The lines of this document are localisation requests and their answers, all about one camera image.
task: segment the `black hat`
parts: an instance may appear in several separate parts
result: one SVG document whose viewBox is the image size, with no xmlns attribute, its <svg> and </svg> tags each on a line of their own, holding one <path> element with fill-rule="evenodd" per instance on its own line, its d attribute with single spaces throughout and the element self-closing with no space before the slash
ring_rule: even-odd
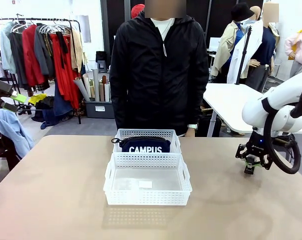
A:
<svg viewBox="0 0 302 240">
<path fill-rule="evenodd" d="M 233 21 L 243 21 L 254 15 L 254 12 L 250 10 L 249 6 L 244 2 L 238 3 L 232 8 L 231 11 Z"/>
</svg>

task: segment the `white plastic basket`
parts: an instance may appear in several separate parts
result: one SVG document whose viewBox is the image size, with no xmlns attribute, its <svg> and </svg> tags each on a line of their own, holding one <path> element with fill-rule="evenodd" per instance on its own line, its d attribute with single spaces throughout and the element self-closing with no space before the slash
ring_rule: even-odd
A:
<svg viewBox="0 0 302 240">
<path fill-rule="evenodd" d="M 118 129 L 115 138 L 123 140 L 131 137 L 161 137 L 171 142 L 170 153 L 181 153 L 181 143 L 179 137 L 176 135 L 175 130 L 162 130 L 162 129 Z M 119 143 L 114 144 L 114 153 L 122 152 Z"/>
<path fill-rule="evenodd" d="M 109 205 L 185 206 L 192 192 L 181 154 L 112 154 L 105 173 Z"/>
</svg>

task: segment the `navy blue pouch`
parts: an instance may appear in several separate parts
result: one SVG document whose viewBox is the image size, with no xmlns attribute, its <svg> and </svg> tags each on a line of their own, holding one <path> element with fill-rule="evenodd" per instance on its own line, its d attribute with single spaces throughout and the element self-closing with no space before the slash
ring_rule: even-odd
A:
<svg viewBox="0 0 302 240">
<path fill-rule="evenodd" d="M 119 144 L 122 152 L 127 153 L 168 153 L 171 146 L 169 140 L 157 136 L 134 136 L 123 140 L 114 138 L 112 143 Z"/>
</svg>

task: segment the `red hat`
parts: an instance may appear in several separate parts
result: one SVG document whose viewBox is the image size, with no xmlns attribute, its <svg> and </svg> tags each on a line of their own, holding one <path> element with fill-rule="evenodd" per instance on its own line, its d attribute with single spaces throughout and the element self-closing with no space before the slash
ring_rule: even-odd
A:
<svg viewBox="0 0 302 240">
<path fill-rule="evenodd" d="M 138 14 L 144 9 L 144 4 L 137 4 L 132 8 L 131 18 L 136 18 Z"/>
</svg>

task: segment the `black jacket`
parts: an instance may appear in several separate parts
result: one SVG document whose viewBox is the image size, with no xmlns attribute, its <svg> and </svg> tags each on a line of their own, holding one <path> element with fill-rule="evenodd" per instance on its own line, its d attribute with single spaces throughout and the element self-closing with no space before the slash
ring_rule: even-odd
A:
<svg viewBox="0 0 302 240">
<path fill-rule="evenodd" d="M 118 128 L 184 134 L 199 120 L 207 82 L 204 32 L 193 18 L 176 18 L 165 41 L 144 12 L 118 29 L 110 72 Z"/>
</svg>

